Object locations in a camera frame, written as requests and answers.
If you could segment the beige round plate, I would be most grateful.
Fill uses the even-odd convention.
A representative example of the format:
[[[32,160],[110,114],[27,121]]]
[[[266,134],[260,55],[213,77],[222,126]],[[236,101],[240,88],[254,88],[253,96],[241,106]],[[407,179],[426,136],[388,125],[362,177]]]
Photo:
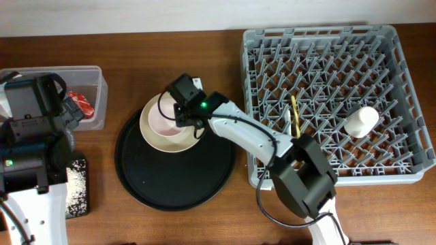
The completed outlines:
[[[162,152],[176,153],[190,149],[196,145],[199,140],[194,137],[194,127],[183,127],[185,130],[174,137],[163,137],[152,131],[146,121],[146,113],[148,112],[148,103],[142,109],[140,114],[140,132],[143,138],[153,148]]]

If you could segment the pile of rice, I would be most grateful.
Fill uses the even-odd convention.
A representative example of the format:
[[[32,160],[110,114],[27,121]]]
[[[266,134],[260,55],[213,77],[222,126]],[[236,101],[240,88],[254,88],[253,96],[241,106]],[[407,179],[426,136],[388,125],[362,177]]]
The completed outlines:
[[[76,218],[85,215],[88,201],[86,178],[75,169],[67,168],[66,218]]]

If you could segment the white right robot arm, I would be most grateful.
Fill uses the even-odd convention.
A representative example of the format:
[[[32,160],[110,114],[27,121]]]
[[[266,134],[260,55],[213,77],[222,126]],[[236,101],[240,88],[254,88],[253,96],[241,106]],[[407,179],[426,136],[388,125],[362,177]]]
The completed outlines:
[[[174,100],[179,127],[209,128],[265,164],[263,176],[273,181],[282,204],[309,228],[314,244],[349,244],[335,208],[337,175],[320,145],[305,133],[277,132],[245,114],[221,93],[207,95],[184,73],[165,92]]]

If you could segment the white plastic fork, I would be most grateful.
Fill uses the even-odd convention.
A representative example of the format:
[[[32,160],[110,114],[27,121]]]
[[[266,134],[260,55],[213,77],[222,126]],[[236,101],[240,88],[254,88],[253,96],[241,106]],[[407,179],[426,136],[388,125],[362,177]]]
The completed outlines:
[[[292,134],[292,120],[291,120],[291,112],[290,112],[290,110],[286,110],[284,119],[285,119],[285,122],[287,123],[286,133],[288,135],[291,135]]]

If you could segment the white plastic cup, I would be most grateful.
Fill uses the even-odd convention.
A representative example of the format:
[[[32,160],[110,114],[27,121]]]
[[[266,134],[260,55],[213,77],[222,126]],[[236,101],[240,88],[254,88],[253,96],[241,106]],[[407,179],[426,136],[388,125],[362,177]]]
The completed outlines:
[[[370,106],[364,106],[346,118],[345,132],[355,138],[368,135],[379,121],[379,113]]]

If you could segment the yellow plastic fork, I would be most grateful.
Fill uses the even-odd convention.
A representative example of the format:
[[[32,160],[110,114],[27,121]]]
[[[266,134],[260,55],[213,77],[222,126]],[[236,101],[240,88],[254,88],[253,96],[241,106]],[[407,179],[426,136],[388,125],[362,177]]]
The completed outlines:
[[[296,103],[296,97],[294,95],[291,96],[291,102],[292,102],[292,108],[293,108],[294,119],[295,119],[296,138],[300,138],[301,132],[300,132],[298,108]]]

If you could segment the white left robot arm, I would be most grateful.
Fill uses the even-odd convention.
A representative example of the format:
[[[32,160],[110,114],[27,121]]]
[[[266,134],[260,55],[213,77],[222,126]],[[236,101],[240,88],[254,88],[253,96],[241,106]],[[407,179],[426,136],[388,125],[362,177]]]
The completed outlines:
[[[1,213],[13,244],[66,244],[67,165],[84,118],[55,73],[1,78],[10,115],[1,126]]]

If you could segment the pink bowl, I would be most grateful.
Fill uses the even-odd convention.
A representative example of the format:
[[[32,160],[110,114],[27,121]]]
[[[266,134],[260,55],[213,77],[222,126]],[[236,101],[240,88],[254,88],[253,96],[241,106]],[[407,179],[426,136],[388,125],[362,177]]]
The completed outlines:
[[[146,113],[146,121],[152,131],[163,137],[174,137],[181,134],[185,129],[177,127],[174,120],[175,118],[173,105],[175,100],[169,95],[164,93],[161,96],[160,103],[158,103],[159,95],[156,95],[148,102],[148,112]]]

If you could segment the red candy wrapper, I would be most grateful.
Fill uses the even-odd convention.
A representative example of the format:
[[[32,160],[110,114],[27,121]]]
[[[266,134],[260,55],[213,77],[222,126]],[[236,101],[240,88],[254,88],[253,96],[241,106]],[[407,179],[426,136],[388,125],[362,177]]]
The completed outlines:
[[[68,95],[73,99],[73,101],[76,103],[76,105],[81,109],[81,111],[84,114],[85,119],[91,119],[94,116],[95,110],[91,106],[90,102],[88,101],[88,99],[84,95],[82,95],[80,93],[75,93],[73,91],[69,91]]]

